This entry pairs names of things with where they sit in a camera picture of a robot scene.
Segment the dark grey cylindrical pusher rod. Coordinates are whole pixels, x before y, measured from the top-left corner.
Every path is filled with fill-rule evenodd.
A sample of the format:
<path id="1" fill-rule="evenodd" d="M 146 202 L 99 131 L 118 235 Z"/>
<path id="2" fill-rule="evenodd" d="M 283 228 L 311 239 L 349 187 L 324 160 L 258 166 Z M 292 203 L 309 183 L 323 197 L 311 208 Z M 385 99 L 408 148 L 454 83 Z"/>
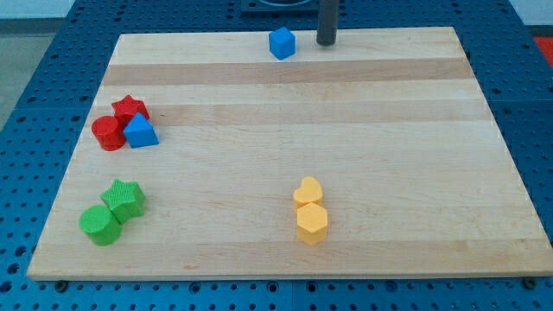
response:
<path id="1" fill-rule="evenodd" d="M 338 29 L 339 7 L 339 0 L 319 1 L 316 42 L 320 46 L 329 47 L 335 44 Z"/>

